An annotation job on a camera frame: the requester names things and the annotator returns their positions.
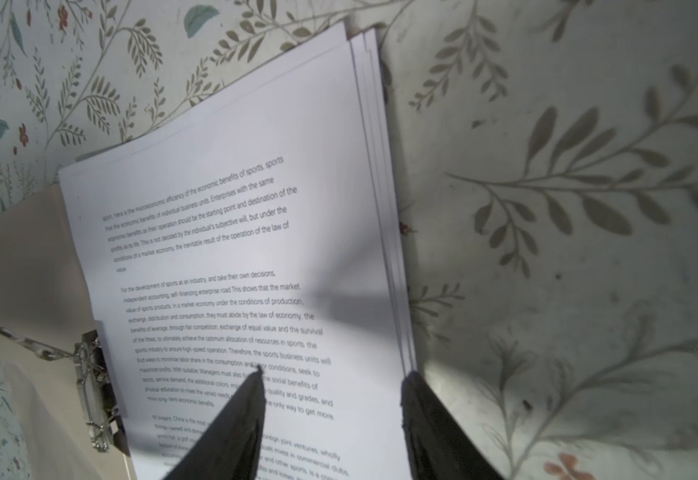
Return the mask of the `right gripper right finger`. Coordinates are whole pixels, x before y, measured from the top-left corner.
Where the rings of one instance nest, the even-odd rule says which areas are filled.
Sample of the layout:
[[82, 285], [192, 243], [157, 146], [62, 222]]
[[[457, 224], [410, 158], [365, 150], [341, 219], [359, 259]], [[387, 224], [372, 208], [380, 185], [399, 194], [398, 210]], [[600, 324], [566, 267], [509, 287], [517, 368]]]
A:
[[401, 407], [414, 480], [489, 480], [501, 477], [416, 371], [410, 372], [402, 382]]

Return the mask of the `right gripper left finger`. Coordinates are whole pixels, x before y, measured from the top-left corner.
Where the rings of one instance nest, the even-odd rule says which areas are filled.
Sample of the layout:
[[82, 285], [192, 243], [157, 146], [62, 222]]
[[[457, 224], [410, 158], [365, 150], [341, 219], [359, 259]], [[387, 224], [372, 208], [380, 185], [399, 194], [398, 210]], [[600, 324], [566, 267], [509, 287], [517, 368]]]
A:
[[266, 413], [263, 370], [239, 386], [166, 480], [254, 480]]

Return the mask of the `brown kraft paper folder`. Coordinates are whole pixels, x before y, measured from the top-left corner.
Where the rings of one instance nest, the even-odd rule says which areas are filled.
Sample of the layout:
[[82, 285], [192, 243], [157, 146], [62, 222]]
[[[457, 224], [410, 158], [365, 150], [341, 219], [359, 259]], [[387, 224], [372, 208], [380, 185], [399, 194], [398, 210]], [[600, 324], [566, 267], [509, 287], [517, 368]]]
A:
[[0, 214], [0, 363], [36, 479], [132, 479], [116, 447], [96, 451], [69, 359], [47, 361], [20, 336], [73, 352], [97, 327], [57, 185]]

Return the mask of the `printed paper sheet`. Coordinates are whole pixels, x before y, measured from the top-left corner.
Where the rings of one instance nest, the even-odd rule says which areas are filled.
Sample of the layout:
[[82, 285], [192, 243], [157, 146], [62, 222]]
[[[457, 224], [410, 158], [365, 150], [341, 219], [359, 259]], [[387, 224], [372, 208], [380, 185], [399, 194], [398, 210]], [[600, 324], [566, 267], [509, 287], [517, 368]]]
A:
[[59, 180], [137, 478], [166, 478], [256, 370], [259, 478], [410, 477], [374, 29], [337, 24]]

